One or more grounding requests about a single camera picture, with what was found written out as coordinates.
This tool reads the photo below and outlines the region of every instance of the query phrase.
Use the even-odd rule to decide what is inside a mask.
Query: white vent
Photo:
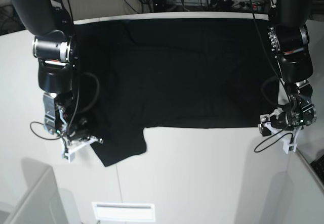
[[[155,222],[154,204],[122,204],[93,202],[97,220]]]

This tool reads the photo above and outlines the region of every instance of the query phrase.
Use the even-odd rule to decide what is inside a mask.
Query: black equipment
[[[73,123],[78,96],[72,87],[78,80],[77,44],[72,18],[62,0],[11,2],[22,23],[35,35],[33,55],[39,63],[38,83],[45,91],[45,129],[68,140],[75,140],[75,136],[90,139],[84,121],[82,126],[80,122]],[[269,12],[269,39],[280,68],[278,78],[285,82],[290,102],[282,107],[282,112],[261,118],[263,135],[269,135],[265,122],[271,122],[273,128],[294,129],[316,120],[312,88],[307,81],[313,74],[305,25],[311,3],[312,0],[277,0]]]

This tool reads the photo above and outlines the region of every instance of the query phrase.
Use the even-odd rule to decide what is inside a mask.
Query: black t-shirt
[[[258,26],[273,59],[267,21]],[[144,153],[145,127],[256,127],[274,109],[261,95],[273,71],[251,19],[109,21],[77,34],[82,71],[101,83],[86,116],[104,139],[92,148],[105,166]],[[83,80],[81,99],[92,91]],[[277,82],[267,94],[277,100]]]

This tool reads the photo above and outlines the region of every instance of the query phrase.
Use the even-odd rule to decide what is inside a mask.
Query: white table
[[[249,14],[204,12],[91,21],[184,17],[251,19]],[[308,28],[315,69],[311,82],[319,119],[303,132],[305,143],[321,140],[324,125],[320,98],[324,84],[324,64],[320,63],[324,25],[311,21]],[[148,151],[143,155],[104,168],[87,147],[69,164],[60,157],[58,141],[41,140],[29,130],[31,121],[42,122],[44,117],[43,92],[37,82],[38,63],[31,53],[32,39],[28,31],[0,37],[0,203],[14,206],[18,202],[42,168],[36,160],[53,167],[72,224],[80,224],[80,219],[84,224],[95,223],[92,201],[153,203],[159,224],[259,223],[269,191],[277,193],[280,189],[270,188],[274,177],[287,170],[289,158],[282,151],[281,143],[255,154],[253,149],[262,140],[257,128],[157,127],[144,130]]]

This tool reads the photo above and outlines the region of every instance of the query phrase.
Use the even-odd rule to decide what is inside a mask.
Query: black cloth
[[[270,53],[267,21],[258,25]],[[261,95],[273,71],[251,19],[109,21],[78,25],[77,35],[82,71],[101,82],[86,116],[105,166],[144,153],[145,127],[256,127],[274,109]],[[278,83],[267,93],[275,102]]]

